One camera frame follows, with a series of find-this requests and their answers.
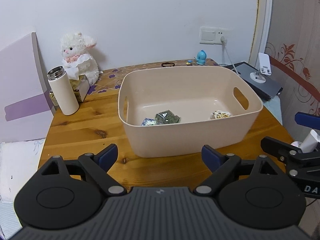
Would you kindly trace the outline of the white yellow patterned item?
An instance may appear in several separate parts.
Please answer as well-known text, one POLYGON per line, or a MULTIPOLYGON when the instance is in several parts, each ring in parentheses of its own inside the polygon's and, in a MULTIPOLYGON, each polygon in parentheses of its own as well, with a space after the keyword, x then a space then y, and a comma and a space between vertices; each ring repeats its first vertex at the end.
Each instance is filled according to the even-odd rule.
POLYGON ((210 114, 210 120, 224 119, 224 118, 228 118, 231 116, 232 116, 232 114, 228 111, 217 110, 217 111, 213 111, 210 114))

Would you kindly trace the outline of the blue white tissue pack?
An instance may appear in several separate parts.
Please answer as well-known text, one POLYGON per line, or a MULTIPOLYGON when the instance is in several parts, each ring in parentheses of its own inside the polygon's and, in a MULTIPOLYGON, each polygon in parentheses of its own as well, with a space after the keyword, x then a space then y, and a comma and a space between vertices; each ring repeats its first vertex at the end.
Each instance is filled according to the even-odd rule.
POLYGON ((152 119, 152 118, 145 118, 141 123, 141 126, 153 126, 153 125, 157 125, 157 121, 156 119, 152 119))

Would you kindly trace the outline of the dark green packet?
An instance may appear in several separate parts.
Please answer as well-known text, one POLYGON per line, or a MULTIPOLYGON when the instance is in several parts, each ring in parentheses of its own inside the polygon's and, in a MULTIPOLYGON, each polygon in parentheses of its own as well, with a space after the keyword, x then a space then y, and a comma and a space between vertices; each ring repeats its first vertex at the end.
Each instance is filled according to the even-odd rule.
POLYGON ((157 125, 176 124, 180 122, 180 117, 172 113, 172 111, 167 110, 157 113, 155 120, 157 125))

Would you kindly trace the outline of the white round object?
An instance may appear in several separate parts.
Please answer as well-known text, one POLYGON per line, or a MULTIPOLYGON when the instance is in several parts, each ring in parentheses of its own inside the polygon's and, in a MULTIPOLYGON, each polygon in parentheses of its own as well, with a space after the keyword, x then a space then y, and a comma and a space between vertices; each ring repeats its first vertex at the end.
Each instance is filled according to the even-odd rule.
POLYGON ((298 147, 303 153, 313 152, 319 144, 319 134, 312 129, 303 142, 294 141, 291 145, 298 147))

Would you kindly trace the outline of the dark grey laptop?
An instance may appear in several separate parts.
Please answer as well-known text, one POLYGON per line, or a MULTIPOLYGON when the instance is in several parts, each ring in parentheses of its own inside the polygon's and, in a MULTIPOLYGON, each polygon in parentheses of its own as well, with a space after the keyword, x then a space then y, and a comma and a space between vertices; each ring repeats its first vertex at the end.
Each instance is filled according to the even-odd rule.
POLYGON ((246 81, 263 100, 268 101, 282 92, 283 87, 279 83, 266 75, 256 74, 257 70, 248 63, 239 62, 234 66, 240 77, 246 81))

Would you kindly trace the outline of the white phone stand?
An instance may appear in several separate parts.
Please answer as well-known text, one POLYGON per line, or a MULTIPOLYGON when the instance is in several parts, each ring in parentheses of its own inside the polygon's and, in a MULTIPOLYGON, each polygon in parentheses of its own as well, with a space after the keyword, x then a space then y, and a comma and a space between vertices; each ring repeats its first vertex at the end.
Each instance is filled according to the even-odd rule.
POLYGON ((250 78, 256 83, 265 83, 266 77, 271 76, 270 57, 265 53, 258 53, 258 69, 250 73, 250 78))

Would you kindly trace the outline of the beige plastic storage basket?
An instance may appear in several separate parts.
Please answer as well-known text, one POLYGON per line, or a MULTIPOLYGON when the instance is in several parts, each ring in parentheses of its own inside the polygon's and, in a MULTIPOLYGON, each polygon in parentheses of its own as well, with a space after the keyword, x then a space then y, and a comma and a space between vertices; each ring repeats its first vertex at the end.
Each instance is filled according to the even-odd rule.
POLYGON ((254 90, 235 72, 220 66, 179 66, 127 74, 118 96, 118 115, 130 146, 139 157, 200 152, 241 142, 263 109, 254 90), (176 124, 141 126, 170 110, 176 124), (213 111, 232 114, 210 120, 213 111))

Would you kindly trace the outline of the tissue box with tissues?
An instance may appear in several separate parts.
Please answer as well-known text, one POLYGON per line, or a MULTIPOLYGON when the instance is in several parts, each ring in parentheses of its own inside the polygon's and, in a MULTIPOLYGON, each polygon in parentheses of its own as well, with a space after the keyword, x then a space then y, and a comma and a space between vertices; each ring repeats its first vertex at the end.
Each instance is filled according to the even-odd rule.
POLYGON ((98 80, 97 62, 89 53, 84 53, 79 56, 63 58, 61 66, 68 75, 77 101, 83 102, 90 87, 98 80))

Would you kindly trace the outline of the cream thermos bottle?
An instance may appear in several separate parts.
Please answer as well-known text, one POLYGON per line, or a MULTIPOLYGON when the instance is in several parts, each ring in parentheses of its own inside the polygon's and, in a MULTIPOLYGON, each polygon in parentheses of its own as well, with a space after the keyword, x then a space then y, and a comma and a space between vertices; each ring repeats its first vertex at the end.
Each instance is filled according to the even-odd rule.
POLYGON ((47 73, 49 85, 64 115, 72 115, 79 109, 79 103, 63 66, 57 66, 47 73))

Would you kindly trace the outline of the purple white headboard panel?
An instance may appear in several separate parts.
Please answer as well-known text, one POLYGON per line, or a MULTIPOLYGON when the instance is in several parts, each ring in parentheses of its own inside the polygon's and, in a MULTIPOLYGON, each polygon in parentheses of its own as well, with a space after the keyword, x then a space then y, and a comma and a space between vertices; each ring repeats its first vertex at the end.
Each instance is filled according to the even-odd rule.
POLYGON ((35 33, 1 50, 1 142, 45 138, 54 116, 35 33))

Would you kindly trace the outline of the small yellow blue figurine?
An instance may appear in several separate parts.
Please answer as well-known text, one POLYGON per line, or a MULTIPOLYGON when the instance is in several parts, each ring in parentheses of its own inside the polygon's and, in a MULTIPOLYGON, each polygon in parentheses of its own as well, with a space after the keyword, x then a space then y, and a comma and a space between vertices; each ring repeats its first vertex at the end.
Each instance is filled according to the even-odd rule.
POLYGON ((186 65, 192 66, 192 65, 193 65, 193 61, 192 61, 192 60, 188 60, 188 61, 186 62, 186 65))

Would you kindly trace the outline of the blue cartoon figurine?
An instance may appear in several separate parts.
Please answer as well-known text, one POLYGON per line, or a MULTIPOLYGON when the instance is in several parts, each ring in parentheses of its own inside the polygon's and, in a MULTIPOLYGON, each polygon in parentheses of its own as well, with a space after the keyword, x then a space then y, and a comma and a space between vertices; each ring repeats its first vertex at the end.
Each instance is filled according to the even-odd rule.
POLYGON ((195 60, 197 65, 204 65, 206 62, 207 54, 204 50, 201 50, 197 53, 195 60))

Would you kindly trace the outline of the white plush lamb toy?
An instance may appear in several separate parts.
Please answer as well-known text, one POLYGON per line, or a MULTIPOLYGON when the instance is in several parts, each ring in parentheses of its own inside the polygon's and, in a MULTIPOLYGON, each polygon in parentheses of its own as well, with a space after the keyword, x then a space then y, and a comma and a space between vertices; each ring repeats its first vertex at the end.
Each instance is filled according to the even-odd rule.
POLYGON ((99 68, 96 60, 89 53, 96 40, 82 33, 63 35, 61 42, 62 65, 70 80, 78 80, 84 75, 90 86, 99 79, 99 68))

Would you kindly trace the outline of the white wall switch socket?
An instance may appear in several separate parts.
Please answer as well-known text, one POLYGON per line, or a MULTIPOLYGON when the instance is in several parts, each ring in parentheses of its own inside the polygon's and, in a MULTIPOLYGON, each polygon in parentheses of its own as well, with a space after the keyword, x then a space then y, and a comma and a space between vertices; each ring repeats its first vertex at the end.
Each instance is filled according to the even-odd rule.
POLYGON ((214 27, 201 27, 200 28, 200 44, 219 44, 222 45, 221 37, 228 38, 230 33, 229 29, 214 28, 214 27))

